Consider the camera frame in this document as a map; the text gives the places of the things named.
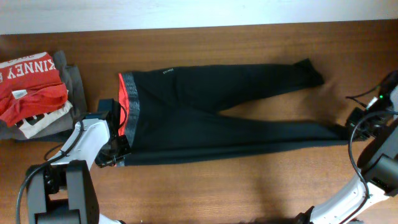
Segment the black leggings with red waistband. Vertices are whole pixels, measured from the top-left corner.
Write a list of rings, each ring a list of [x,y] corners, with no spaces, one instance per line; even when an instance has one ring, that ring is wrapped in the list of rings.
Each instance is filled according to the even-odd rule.
[[[307,59],[291,65],[206,65],[119,74],[126,108],[122,134],[130,149],[122,166],[181,164],[344,145],[339,124],[256,121],[223,116],[230,109],[322,85]]]

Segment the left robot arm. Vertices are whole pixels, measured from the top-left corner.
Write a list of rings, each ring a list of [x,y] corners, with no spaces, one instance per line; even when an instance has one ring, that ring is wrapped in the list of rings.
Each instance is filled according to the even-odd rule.
[[[123,159],[128,143],[118,133],[120,113],[84,115],[54,156],[29,168],[19,191],[27,196],[29,223],[114,223],[100,212],[90,169]]]

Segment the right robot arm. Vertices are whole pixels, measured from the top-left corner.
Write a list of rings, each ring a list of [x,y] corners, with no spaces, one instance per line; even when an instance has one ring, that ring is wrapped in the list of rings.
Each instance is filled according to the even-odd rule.
[[[351,125],[348,155],[353,178],[326,202],[299,213],[294,223],[357,223],[360,213],[397,195],[397,108],[367,109]]]

